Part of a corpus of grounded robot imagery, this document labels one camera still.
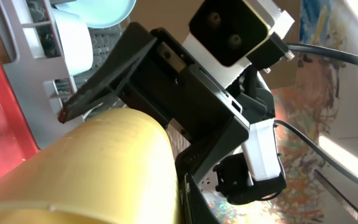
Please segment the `light blue plate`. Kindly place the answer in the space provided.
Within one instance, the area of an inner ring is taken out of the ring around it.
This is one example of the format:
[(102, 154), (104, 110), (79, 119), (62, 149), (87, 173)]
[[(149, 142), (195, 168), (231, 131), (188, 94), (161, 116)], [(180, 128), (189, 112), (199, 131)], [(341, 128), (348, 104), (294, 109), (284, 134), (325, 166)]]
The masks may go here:
[(136, 0), (76, 0), (56, 4), (61, 11), (78, 15), (89, 28), (115, 26), (132, 12)]

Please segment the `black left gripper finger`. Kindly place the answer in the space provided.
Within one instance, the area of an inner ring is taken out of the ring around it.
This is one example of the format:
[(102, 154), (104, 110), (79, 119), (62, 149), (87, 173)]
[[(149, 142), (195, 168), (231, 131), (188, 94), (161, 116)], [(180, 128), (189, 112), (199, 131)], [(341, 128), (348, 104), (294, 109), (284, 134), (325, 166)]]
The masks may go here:
[(219, 224), (192, 175), (183, 179), (183, 216), (186, 224)]

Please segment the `yellow cup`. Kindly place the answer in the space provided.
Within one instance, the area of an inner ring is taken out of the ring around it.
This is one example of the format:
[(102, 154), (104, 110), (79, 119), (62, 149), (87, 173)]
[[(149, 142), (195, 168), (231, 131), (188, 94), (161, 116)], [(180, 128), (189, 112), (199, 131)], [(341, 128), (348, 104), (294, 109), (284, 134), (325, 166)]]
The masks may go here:
[(170, 140), (149, 115), (105, 111), (0, 178), (0, 223), (183, 223)]

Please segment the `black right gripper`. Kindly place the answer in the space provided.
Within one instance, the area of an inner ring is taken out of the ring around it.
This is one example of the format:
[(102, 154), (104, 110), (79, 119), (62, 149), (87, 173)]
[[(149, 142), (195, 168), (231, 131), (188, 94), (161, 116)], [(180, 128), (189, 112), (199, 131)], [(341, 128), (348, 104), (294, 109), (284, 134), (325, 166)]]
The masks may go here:
[(108, 109), (123, 88), (121, 98), (130, 108), (147, 113), (163, 128), (175, 120), (190, 142), (175, 160), (179, 179), (190, 173), (200, 182), (249, 137), (250, 124), (239, 103), (165, 29), (149, 32), (138, 22), (127, 26), (103, 65), (64, 102), (59, 122), (95, 107)]

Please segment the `light blue bowl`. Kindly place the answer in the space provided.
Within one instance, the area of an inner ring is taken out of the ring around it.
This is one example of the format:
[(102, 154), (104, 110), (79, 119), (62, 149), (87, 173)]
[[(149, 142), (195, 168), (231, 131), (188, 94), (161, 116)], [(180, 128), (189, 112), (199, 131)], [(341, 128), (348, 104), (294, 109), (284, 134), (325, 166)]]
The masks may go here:
[(86, 23), (76, 14), (59, 9), (52, 12), (69, 75), (88, 71), (93, 64), (93, 46)]

